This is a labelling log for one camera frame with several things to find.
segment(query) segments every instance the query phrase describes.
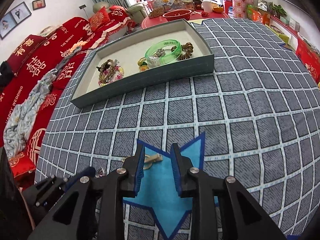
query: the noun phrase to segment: glass jar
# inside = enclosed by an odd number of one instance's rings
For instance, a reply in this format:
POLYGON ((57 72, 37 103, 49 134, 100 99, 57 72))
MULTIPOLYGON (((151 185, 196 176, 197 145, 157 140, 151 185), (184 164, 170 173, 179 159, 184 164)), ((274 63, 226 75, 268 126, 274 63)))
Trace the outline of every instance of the glass jar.
POLYGON ((191 1, 184 1, 183 6, 186 10, 191 10, 191 11, 194 11, 196 8, 195 3, 192 0, 191 1))
POLYGON ((154 9, 159 8, 163 5, 162 0, 144 0, 143 5, 149 14, 152 12, 154 9))

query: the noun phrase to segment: ring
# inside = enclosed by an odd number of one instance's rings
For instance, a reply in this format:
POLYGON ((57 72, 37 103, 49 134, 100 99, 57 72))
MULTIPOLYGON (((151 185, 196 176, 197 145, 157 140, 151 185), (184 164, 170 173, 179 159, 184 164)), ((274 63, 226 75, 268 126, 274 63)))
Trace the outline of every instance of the ring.
POLYGON ((164 55, 165 55, 164 49, 162 49, 162 48, 157 49, 157 51, 156 51, 156 56, 157 57, 163 57, 164 55))

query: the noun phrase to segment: metal screw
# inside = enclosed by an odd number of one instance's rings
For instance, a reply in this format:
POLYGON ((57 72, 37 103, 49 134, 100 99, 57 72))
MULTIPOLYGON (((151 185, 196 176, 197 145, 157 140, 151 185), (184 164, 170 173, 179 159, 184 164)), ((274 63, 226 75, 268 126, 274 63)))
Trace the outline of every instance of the metal screw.
POLYGON ((80 179, 80 182, 81 183, 87 183, 89 181, 89 177, 87 176, 83 176, 81 179, 80 179))
POLYGON ((233 176, 228 176, 226 178, 226 180, 227 180, 228 183, 235 183, 236 182, 236 178, 233 177, 233 176))
POLYGON ((196 168, 196 167, 191 167, 190 168, 190 172, 193 173, 193 174, 196 174, 196 173, 199 173, 199 169, 196 168))
POLYGON ((119 168, 117 169, 118 174, 124 174, 127 170, 125 168, 119 168))

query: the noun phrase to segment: potted plant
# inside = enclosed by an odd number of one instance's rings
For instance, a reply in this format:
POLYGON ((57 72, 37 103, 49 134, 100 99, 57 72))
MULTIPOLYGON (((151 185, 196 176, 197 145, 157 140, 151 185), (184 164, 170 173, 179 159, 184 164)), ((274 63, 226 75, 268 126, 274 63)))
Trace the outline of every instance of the potted plant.
POLYGON ((280 4, 275 5, 275 4, 273 4, 273 2, 270 2, 269 3, 269 10, 270 10, 270 13, 273 14, 278 19, 280 19, 280 16, 283 16, 283 17, 287 16, 287 12, 282 8, 282 6, 280 4))

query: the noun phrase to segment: cardboard box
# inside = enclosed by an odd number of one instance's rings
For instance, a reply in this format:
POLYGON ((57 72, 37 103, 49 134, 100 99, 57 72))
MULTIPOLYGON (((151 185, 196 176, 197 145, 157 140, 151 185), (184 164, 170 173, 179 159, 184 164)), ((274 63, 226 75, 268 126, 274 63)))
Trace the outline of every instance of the cardboard box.
POLYGON ((285 44, 288 44, 289 42, 289 37, 282 33, 278 28, 274 26, 268 26, 266 25, 273 33, 275 33, 285 44))
POLYGON ((300 24, 296 22, 294 19, 290 18, 290 27, 294 29, 296 32, 300 29, 300 24))
POLYGON ((71 96, 71 103, 78 108, 98 103, 144 87, 170 80, 198 76, 214 71, 214 54, 204 38, 185 19, 153 26, 101 46, 91 52, 85 60, 85 71, 78 80, 71 96), (194 50, 191 58, 174 60, 166 65, 151 67, 139 72, 138 60, 154 44, 175 39, 182 44, 191 42, 194 50), (124 77, 103 87, 98 84, 99 71, 107 59, 118 59, 124 77))
POLYGON ((252 21, 260 22, 264 25, 270 25, 270 13, 253 5, 247 6, 247 15, 252 21))
POLYGON ((287 25, 290 24, 289 20, 287 20, 286 18, 284 18, 284 17, 282 17, 282 16, 280 16, 280 20, 281 20, 283 23, 287 24, 287 25))

